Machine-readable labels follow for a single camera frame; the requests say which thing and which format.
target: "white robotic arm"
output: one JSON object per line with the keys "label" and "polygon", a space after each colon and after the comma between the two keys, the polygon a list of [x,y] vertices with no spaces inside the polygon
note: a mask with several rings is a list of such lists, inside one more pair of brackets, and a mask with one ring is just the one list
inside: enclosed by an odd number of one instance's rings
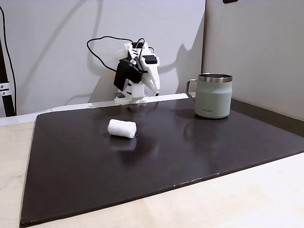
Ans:
{"label": "white robotic arm", "polygon": [[160,79],[157,67],[160,65],[160,60],[149,50],[147,43],[138,43],[137,46],[134,46],[134,43],[124,44],[124,49],[116,52],[116,59],[120,60],[120,63],[117,67],[116,83],[114,81],[114,84],[121,91],[125,90],[126,84],[131,84],[132,87],[131,91],[123,92],[126,96],[124,99],[115,99],[117,103],[125,104],[126,99],[129,99],[130,103],[144,102],[142,100],[145,97],[144,85],[147,85],[153,92],[158,94]]}

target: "black wall switch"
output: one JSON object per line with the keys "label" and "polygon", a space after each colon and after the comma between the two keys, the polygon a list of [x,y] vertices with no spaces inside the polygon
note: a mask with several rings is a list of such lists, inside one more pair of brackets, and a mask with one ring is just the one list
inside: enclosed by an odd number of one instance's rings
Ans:
{"label": "black wall switch", "polygon": [[235,2],[235,1],[238,1],[238,0],[223,0],[223,3],[227,4],[227,3],[232,3],[232,2]]}

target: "mug handle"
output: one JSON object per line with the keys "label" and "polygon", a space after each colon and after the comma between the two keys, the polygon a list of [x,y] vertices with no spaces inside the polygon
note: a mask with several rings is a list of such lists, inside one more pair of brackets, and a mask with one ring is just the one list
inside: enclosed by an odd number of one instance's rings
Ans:
{"label": "mug handle", "polygon": [[186,86],[186,94],[194,103],[195,103],[195,97],[191,96],[191,94],[189,93],[189,85],[190,85],[190,82],[197,82],[197,81],[198,81],[197,79],[190,79],[187,82],[187,86]]}

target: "wooden table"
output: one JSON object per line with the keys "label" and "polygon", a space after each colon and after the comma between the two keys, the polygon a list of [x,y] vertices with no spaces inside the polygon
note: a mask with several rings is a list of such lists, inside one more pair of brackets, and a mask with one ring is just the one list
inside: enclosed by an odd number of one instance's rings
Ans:
{"label": "wooden table", "polygon": [[[160,96],[157,100],[185,95]],[[104,103],[61,107],[57,111],[104,106]],[[19,227],[22,192],[33,134],[33,120],[0,126],[0,227]],[[304,154],[144,199],[35,227],[303,227]]]}

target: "white wall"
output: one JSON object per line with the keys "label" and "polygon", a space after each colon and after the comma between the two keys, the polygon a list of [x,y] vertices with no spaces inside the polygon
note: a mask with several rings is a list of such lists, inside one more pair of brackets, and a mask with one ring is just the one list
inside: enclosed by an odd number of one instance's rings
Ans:
{"label": "white wall", "polygon": [[203,71],[232,75],[236,99],[304,120],[303,9],[303,0],[208,0]]}
{"label": "white wall", "polygon": [[[184,92],[186,81],[200,73],[204,0],[191,4],[186,0],[0,0],[0,4],[17,81],[18,114],[112,100],[114,73],[86,48],[95,37],[134,41],[144,37],[160,57],[161,95]],[[123,43],[97,41],[94,51],[116,68],[114,52]],[[7,72],[12,81],[9,68]],[[5,114],[0,101],[1,116]]]}

